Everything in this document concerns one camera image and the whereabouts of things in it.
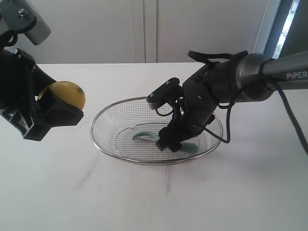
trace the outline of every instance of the metal mesh strainer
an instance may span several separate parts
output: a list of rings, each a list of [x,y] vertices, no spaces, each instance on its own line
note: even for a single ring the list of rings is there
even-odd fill
[[[165,104],[159,112],[166,114],[172,108]],[[141,131],[158,134],[171,120],[172,115],[161,117],[150,110],[145,98],[133,98],[114,103],[100,111],[91,126],[91,138],[103,153],[115,158],[144,165],[169,165],[195,159],[214,150],[220,143],[207,132],[186,142],[195,143],[199,149],[195,154],[169,149],[161,152],[155,142],[133,140]],[[222,137],[222,124],[216,118],[207,128]]]

